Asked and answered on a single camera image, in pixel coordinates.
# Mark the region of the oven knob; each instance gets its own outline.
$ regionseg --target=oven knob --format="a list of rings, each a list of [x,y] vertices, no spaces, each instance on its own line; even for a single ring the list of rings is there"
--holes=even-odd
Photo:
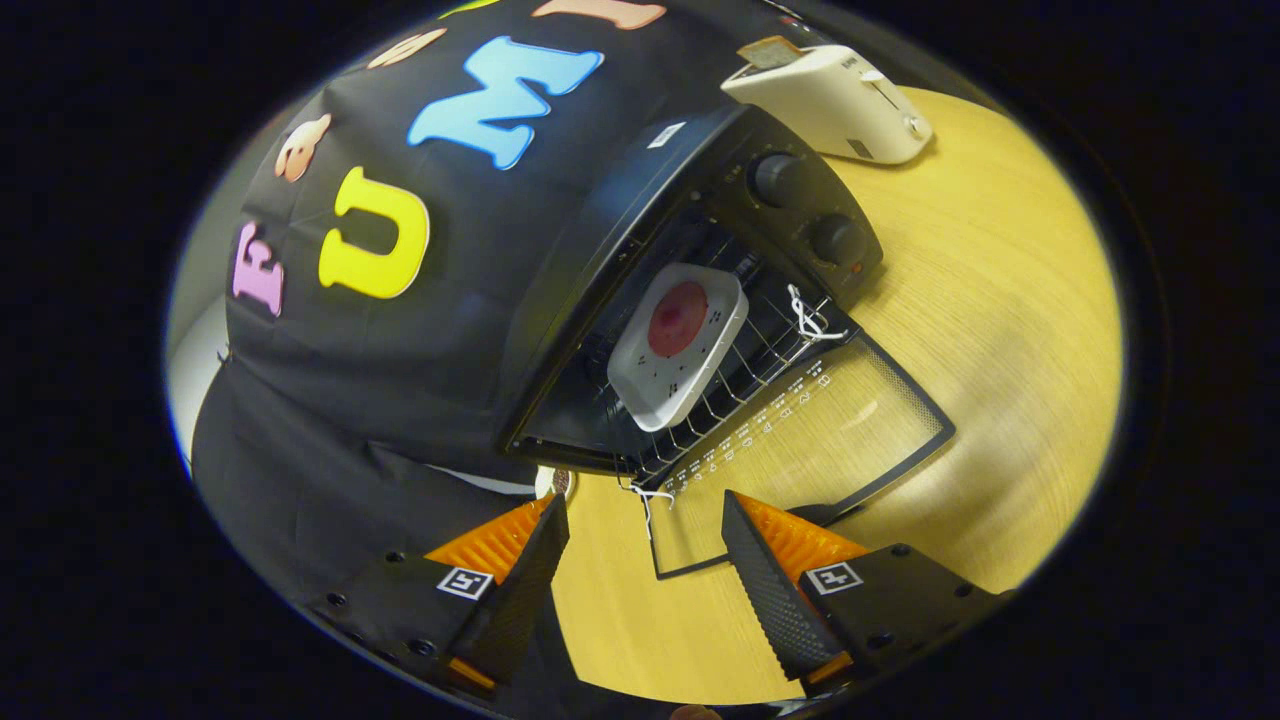
[[[774,208],[795,206],[808,192],[804,160],[778,152],[755,164],[751,172],[751,192]]]
[[[822,260],[852,269],[867,254],[867,233],[858,227],[852,218],[832,214],[813,225],[809,234],[809,247]]]

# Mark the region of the blue letter m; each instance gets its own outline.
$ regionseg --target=blue letter m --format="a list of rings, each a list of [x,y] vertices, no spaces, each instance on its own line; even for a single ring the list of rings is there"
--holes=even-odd
[[[408,143],[439,137],[493,155],[493,167],[511,169],[534,140],[534,128],[516,126],[502,129],[489,124],[512,118],[540,118],[550,105],[521,81],[541,83],[550,95],[564,95],[604,61],[594,50],[564,53],[549,47],[520,45],[509,37],[495,37],[467,58],[462,68],[484,85],[484,90],[436,100],[413,119]]]

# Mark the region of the yellow letter u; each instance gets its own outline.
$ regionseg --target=yellow letter u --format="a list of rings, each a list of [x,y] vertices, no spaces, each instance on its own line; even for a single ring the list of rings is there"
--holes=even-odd
[[[407,190],[365,179],[365,169],[357,165],[343,178],[333,200],[338,217],[352,208],[396,223],[396,247],[387,255],[369,252],[343,241],[338,228],[333,228],[320,246],[320,284],[339,283],[371,297],[396,297],[413,283],[422,266],[431,231],[426,205]]]

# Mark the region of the white label sticker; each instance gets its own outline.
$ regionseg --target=white label sticker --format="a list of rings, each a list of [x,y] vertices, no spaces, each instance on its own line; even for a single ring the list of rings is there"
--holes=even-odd
[[[685,123],[676,123],[673,126],[667,126],[666,129],[658,133],[658,137],[653,138],[653,142],[649,143],[649,147],[646,147],[646,150],[653,150],[654,147],[662,147],[663,145],[667,145],[667,141],[671,140],[671,136],[676,135],[676,132],[678,132],[680,128],[682,127],[685,127]]]
[[[477,573],[465,568],[454,568],[453,570],[449,570],[449,574],[445,575],[444,579],[440,580],[440,584],[435,587],[458,597],[479,600],[492,582],[493,575],[489,573]]]
[[[831,594],[863,584],[863,579],[858,577],[858,573],[854,573],[854,569],[847,562],[836,562],[826,568],[805,570],[805,575],[809,575],[809,582],[822,594]]]

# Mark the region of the red circle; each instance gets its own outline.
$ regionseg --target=red circle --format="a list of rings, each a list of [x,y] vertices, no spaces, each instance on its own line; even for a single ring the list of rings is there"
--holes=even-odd
[[[689,347],[707,319],[707,291],[687,281],[667,291],[649,318],[649,347],[671,357]]]

